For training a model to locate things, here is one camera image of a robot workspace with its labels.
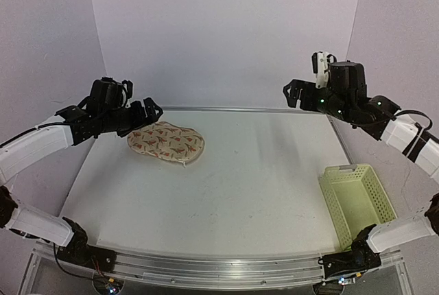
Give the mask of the beige patterned mesh laundry bag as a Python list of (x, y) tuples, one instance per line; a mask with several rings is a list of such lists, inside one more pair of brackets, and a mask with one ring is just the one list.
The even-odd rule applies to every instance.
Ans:
[(179, 163), (183, 167), (198, 159), (205, 148), (204, 137), (198, 131), (166, 121), (132, 131), (127, 143), (137, 154)]

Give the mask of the light green perforated plastic basket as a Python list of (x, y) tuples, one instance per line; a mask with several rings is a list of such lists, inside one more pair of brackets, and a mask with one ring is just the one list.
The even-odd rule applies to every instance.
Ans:
[(396, 212), (369, 164), (326, 167), (319, 185), (342, 251), (365, 227), (396, 219)]

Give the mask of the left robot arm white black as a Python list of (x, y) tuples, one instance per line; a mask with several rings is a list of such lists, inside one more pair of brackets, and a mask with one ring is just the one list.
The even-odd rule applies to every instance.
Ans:
[(132, 131), (156, 123), (163, 109), (150, 97), (132, 101), (133, 83), (103, 77), (78, 105), (55, 113), (29, 130), (1, 144), (1, 227), (55, 247), (61, 261), (110, 272), (116, 253), (88, 243), (86, 231), (67, 217), (56, 217), (23, 204), (6, 187), (12, 178), (47, 156), (91, 138), (114, 132), (124, 138)]

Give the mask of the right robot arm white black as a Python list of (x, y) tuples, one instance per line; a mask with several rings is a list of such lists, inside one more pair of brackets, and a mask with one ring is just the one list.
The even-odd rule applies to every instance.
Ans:
[[(430, 133), (433, 126), (420, 125), (412, 115), (421, 111), (401, 110), (382, 95), (367, 96), (364, 66), (344, 61), (324, 66), (313, 64), (315, 82), (294, 79), (283, 87), (290, 108), (323, 113), (359, 128), (377, 141), (399, 151), (418, 165), (433, 180), (438, 179), (438, 138)], [(351, 249), (320, 259), (326, 280), (352, 276), (381, 265), (380, 254), (392, 247), (428, 236), (438, 235), (438, 196), (429, 206), (412, 216), (372, 224), (361, 230)]]

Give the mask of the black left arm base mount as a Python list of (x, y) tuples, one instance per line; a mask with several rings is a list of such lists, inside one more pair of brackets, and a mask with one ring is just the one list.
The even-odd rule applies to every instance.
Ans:
[(100, 272), (112, 272), (117, 253), (114, 250), (90, 245), (86, 231), (78, 223), (66, 217), (63, 217), (63, 220), (71, 227), (73, 236), (66, 246), (58, 247), (56, 258), (77, 266), (95, 268)]

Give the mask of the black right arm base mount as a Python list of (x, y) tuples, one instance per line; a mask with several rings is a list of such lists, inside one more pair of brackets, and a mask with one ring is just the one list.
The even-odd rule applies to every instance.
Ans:
[(353, 240), (350, 250), (319, 258), (318, 264), (323, 267), (325, 279), (365, 272), (381, 266), (380, 254), (373, 252), (367, 243), (369, 233), (375, 226), (376, 224), (372, 224), (365, 227)]

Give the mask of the aluminium front rail frame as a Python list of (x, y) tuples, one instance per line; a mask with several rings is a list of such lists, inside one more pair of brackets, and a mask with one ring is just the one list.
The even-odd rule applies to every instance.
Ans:
[(331, 281), (359, 284), (389, 278), (398, 281), (401, 287), (410, 286), (400, 250), (381, 254), (378, 267), (345, 274), (335, 271), (338, 262), (325, 261), (319, 254), (231, 258), (170, 256), (104, 247), (94, 247), (94, 251), (99, 268), (106, 276), (150, 285), (199, 290), (259, 290)]

